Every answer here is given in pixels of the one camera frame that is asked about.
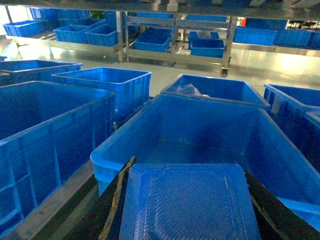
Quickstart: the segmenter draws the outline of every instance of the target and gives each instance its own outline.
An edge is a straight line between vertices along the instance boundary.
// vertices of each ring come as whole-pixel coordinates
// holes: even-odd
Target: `crate rim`
[[[30,60],[13,60],[13,61],[6,61],[7,63],[9,62],[28,62],[28,61],[37,61],[37,62],[54,62],[54,63],[65,63],[65,65],[59,65],[59,66],[48,66],[48,67],[41,67],[41,68],[31,68],[31,69],[22,69],[22,70],[16,70],[16,71],[10,71],[10,70],[1,70],[0,72],[3,73],[23,73],[23,72],[28,72],[28,71],[37,71],[37,72],[45,72],[49,69],[56,69],[56,68],[61,68],[61,67],[82,67],[84,64],[79,63],[79,62],[68,62],[68,61],[51,61],[51,60],[43,60],[43,59],[30,59]]]
[[[100,166],[100,167],[104,167],[104,168],[108,168],[108,169],[114,169],[114,170],[117,170],[117,171],[119,169],[121,169],[123,167],[123,164],[106,160],[102,156],[103,153],[106,151],[107,146],[108,145],[110,146],[111,143],[115,139],[117,139],[118,137],[120,137],[123,134],[126,134],[126,131],[128,130],[129,126],[131,126],[132,124],[137,122],[137,120],[139,120],[139,118],[143,117],[145,112],[147,112],[149,110],[149,108],[152,107],[153,103],[155,103],[160,98],[181,99],[181,97],[179,97],[177,95],[173,95],[173,94],[170,94],[170,95],[169,94],[158,94],[158,95],[156,95],[153,99],[151,99],[149,102],[147,102],[140,111],[138,111],[126,123],[124,123],[121,126],[120,131],[119,130],[115,131],[110,137],[108,137],[104,142],[102,142],[95,150],[93,150],[93,152],[90,155],[90,159],[91,159],[92,163],[97,165],[97,166]],[[195,102],[200,102],[200,103],[203,102],[202,99],[196,99],[196,98],[192,98],[192,99],[191,98],[184,98],[184,100],[195,101]],[[210,101],[210,103],[211,104],[218,104],[218,105],[232,105],[229,102],[220,102],[220,101]],[[292,150],[294,151],[294,155],[297,156],[296,158],[301,158],[306,163],[306,167],[309,167],[310,170],[312,172],[314,172],[318,178],[320,178],[320,173],[311,165],[311,163],[309,163],[309,161],[299,151],[299,149],[292,143],[292,141],[287,137],[287,135],[272,120],[272,118],[269,116],[269,114],[267,113],[267,111],[265,109],[261,109],[261,108],[254,107],[254,106],[249,106],[249,105],[239,105],[239,104],[237,104],[237,107],[252,109],[253,111],[260,112],[263,115],[264,118],[269,120],[269,122],[270,122],[270,124],[272,124],[274,130],[279,132],[281,137],[283,137],[286,140],[285,141],[286,144],[288,144],[292,148]]]
[[[7,85],[7,86],[0,86],[0,89],[2,88],[10,88],[10,87],[16,87],[16,86],[20,86],[20,85],[26,85],[26,84],[43,84],[43,85],[56,85],[56,86],[68,86],[68,87],[73,87],[73,88],[82,88],[82,89],[92,89],[90,87],[84,87],[84,86],[70,86],[68,84],[61,84],[61,83],[54,83],[54,82],[46,82],[46,81],[27,81],[27,82],[22,82],[22,83],[17,83],[17,84],[12,84],[12,85]],[[72,115],[82,109],[85,109],[85,108],[90,108],[92,105],[95,105],[96,103],[98,102],[103,102],[109,98],[112,98],[113,96],[115,96],[115,93],[114,92],[111,92],[109,90],[105,90],[105,89],[99,89],[99,90],[102,90],[102,91],[106,91],[106,93],[108,93],[108,95],[104,96],[104,97],[100,97],[99,99],[96,99],[94,101],[90,101],[84,105],[81,105],[79,107],[76,107],[74,109],[71,109],[70,111],[67,111],[65,113],[62,113],[58,116],[55,116],[53,118],[50,118],[46,121],[43,121],[39,124],[36,124],[32,127],[29,127],[25,130],[22,130],[20,132],[17,132],[13,135],[10,135],[4,139],[0,139],[0,147],[6,145],[7,143],[9,143],[10,141],[18,138],[18,137],[22,137],[22,136],[25,136],[29,133],[32,133],[34,129],[38,129],[38,128],[45,128],[46,126],[49,126],[51,125],[52,123],[54,123],[57,119],[59,118],[63,118],[63,117],[66,117],[66,116],[69,116],[69,115]]]
[[[84,69],[84,70],[77,70],[77,71],[68,71],[68,72],[62,72],[62,73],[55,73],[52,74],[52,77],[59,77],[59,78],[68,78],[68,79],[81,79],[81,80],[85,80],[85,81],[89,81],[89,82],[101,82],[101,81],[97,81],[97,80],[91,80],[91,79],[85,79],[85,78],[80,78],[80,77],[72,77],[72,76],[64,76],[64,75],[68,75],[68,74],[73,74],[73,73],[78,73],[78,72],[85,72],[85,71],[90,71],[90,70],[95,70],[95,69],[114,69],[114,70],[126,70],[126,71],[134,71],[134,72],[141,72],[143,73],[140,76],[134,77],[130,80],[124,81],[124,82],[112,82],[112,81],[105,81],[104,83],[109,83],[109,84],[115,84],[115,85],[122,85],[122,84],[126,84],[129,82],[132,82],[138,78],[141,77],[145,77],[148,75],[151,75],[152,72],[151,71],[139,71],[139,70],[131,70],[131,69],[123,69],[123,68],[117,68],[117,67],[107,67],[107,66],[101,66],[101,67],[94,67],[94,68],[89,68],[89,69]]]
[[[276,87],[286,87],[286,88],[293,88],[293,89],[308,89],[308,90],[315,90],[315,91],[319,91],[320,89],[316,89],[316,88],[305,88],[305,87],[296,87],[296,86],[286,86],[286,85],[276,85],[276,84],[264,84],[264,87],[268,90],[274,91],[277,94],[280,94],[282,96],[280,96],[280,98],[286,98],[287,101],[291,104],[294,104],[298,109],[301,109],[303,111],[306,111],[306,109],[319,109],[320,106],[313,106],[313,105],[307,105],[302,103],[301,101],[295,99],[294,97],[286,94],[285,92],[277,89]]]
[[[212,77],[212,76],[199,76],[199,75],[193,75],[193,74],[179,74],[171,83],[169,83],[166,87],[164,87],[160,94],[163,95],[175,95],[175,96],[183,96],[185,98],[194,98],[194,96],[190,96],[189,94],[184,94],[184,93],[176,93],[176,92],[168,92],[168,90],[183,76],[191,76],[191,77],[197,77],[197,78],[208,78],[208,79],[212,79],[212,80],[225,80],[225,81],[233,81],[233,82],[240,82],[240,83],[244,83],[246,84],[251,91],[253,91],[256,96],[259,98],[259,100],[261,101],[261,104],[255,104],[256,106],[259,107],[263,107],[262,109],[265,110],[269,110],[271,108],[271,105],[268,103],[267,100],[265,100],[261,94],[248,82],[246,81],[242,81],[242,80],[235,80],[235,79],[223,79],[223,78],[218,78],[218,77]],[[211,102],[225,102],[225,103],[235,103],[235,104],[239,104],[239,105],[245,105],[245,106],[250,106],[250,107],[254,107],[253,104],[249,101],[239,101],[239,100],[230,100],[230,99],[222,99],[222,98],[218,98],[218,97],[210,97],[208,98],[207,96],[196,96],[199,99],[202,100],[206,100],[206,101],[211,101]]]

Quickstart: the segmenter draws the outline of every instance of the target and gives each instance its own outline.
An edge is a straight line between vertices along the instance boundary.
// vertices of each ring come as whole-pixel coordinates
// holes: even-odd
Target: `shiny floor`
[[[5,38],[0,38],[0,55],[9,60],[46,59],[83,63],[83,69],[113,67],[152,72],[150,96],[160,93],[179,74],[192,74],[220,78],[220,65],[201,66],[132,58],[131,62],[118,62],[118,55],[89,53],[76,50],[25,45],[17,48]],[[228,79],[250,83],[260,94],[264,84],[278,84],[320,89],[320,58],[312,56],[269,53],[233,49]]]

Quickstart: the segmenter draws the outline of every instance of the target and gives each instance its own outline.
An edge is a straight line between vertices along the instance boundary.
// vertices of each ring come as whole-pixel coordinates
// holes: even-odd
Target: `metal shelf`
[[[54,47],[61,49],[69,50],[81,50],[86,52],[97,52],[97,53],[106,53],[114,54],[119,51],[123,45],[117,44],[115,46],[100,46],[100,45],[91,45],[85,43],[73,43],[65,41],[57,41],[56,35],[54,32],[49,31],[43,34],[33,36],[33,37],[19,37],[19,36],[6,36],[7,39],[12,40],[13,43],[18,45],[42,45],[46,47]]]
[[[320,50],[304,49],[304,48],[294,48],[294,47],[283,47],[283,46],[263,46],[254,44],[244,44],[244,43],[232,43],[233,49],[240,50],[252,50],[268,53],[277,54],[293,54],[311,57],[320,57]]]
[[[205,5],[178,5],[175,0],[170,0],[167,2],[169,3],[166,4],[161,0],[155,0],[153,1],[153,3],[135,2],[134,4],[132,4],[132,2],[129,0],[124,1],[124,3],[118,3],[112,0],[0,0],[0,5],[65,9],[113,10],[128,12],[199,14],[285,20],[320,20],[320,11],[307,9],[290,9],[292,0],[284,0],[283,3],[278,4],[265,4],[265,0],[252,0],[251,6],[253,7],[249,8],[226,8],[220,6],[210,7]],[[307,1],[305,0],[300,3],[300,8],[310,8],[310,4],[304,6],[306,2]]]

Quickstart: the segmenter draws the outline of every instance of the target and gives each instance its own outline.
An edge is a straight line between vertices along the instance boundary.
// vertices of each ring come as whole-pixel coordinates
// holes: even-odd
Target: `metal rack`
[[[134,43],[129,43],[129,26],[144,26],[172,29],[172,44],[169,52],[145,51],[135,49]],[[152,17],[138,17],[127,16],[125,24],[126,35],[126,60],[130,58],[142,58],[161,60],[168,62],[179,62],[187,64],[198,65],[221,65],[221,75],[226,77],[228,75],[230,55],[232,48],[232,41],[237,26],[237,17],[231,17],[229,22],[216,21],[201,21],[201,20],[186,20],[181,14],[174,14],[173,18],[152,18]],[[176,41],[176,34],[179,29],[183,29],[183,37],[180,42]],[[182,48],[186,43],[186,30],[199,31],[217,31],[226,32],[225,49],[223,58],[195,56],[188,53],[182,54]]]

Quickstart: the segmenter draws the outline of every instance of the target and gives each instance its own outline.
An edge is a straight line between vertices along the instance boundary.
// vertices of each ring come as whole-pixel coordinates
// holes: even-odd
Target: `empty crate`
[[[0,102],[0,236],[5,236],[113,132],[114,95],[33,81],[0,87]]]
[[[320,174],[265,110],[158,95],[91,154],[102,193],[122,166],[238,163],[279,198],[320,205]]]
[[[320,111],[320,89],[264,86],[264,99],[271,105],[271,117],[300,149],[308,132],[304,115],[308,111]]]
[[[198,94],[183,90],[190,85],[198,90]],[[270,109],[269,103],[245,81],[181,74],[161,93]]]
[[[221,39],[195,39],[192,40],[190,49],[191,55],[222,58],[225,44]]]
[[[138,50],[167,52],[170,48],[170,36],[142,34],[134,41],[134,47]]]
[[[10,75],[8,73],[0,72],[0,87],[6,86],[10,83]]]
[[[118,43],[118,33],[114,26],[102,25],[86,32],[89,44],[113,47]]]
[[[52,74],[78,71],[82,65],[82,63],[49,60],[1,61],[0,72],[10,74],[11,83],[18,84],[49,81]]]
[[[277,32],[274,44],[305,47],[312,36],[311,31],[300,29],[284,29]]]
[[[236,164],[136,164],[120,240],[260,240],[243,169]]]
[[[43,21],[21,21],[3,24],[6,34],[14,37],[32,37],[43,33],[45,26]]]
[[[212,21],[212,22],[225,22],[227,21],[226,16],[211,16],[211,15],[196,15],[188,14],[186,16],[187,20],[197,20],[197,21]]]
[[[235,29],[234,42],[272,46],[276,35],[277,31],[274,30],[238,26]]]
[[[68,25],[55,29],[54,32],[58,41],[82,44],[88,42],[88,30],[89,26]]]
[[[55,12],[58,19],[85,19],[91,16],[89,10],[56,9]]]
[[[114,121],[122,123],[149,100],[151,72],[99,67],[55,74],[52,81],[115,92]]]
[[[54,8],[47,7],[29,7],[33,19],[56,19],[57,13]]]

